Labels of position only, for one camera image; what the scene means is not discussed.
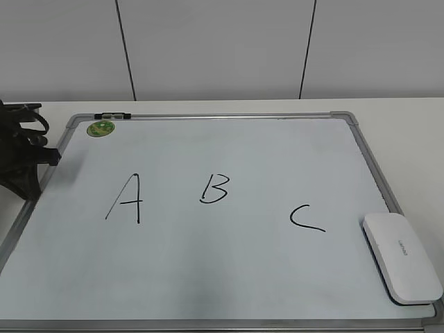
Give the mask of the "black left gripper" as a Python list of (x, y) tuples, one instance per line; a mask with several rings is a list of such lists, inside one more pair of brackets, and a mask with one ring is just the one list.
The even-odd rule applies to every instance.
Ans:
[(40, 103), (1, 104), (1, 186), (24, 200), (37, 200), (42, 190), (37, 166), (58, 165), (61, 155), (48, 148), (48, 121)]

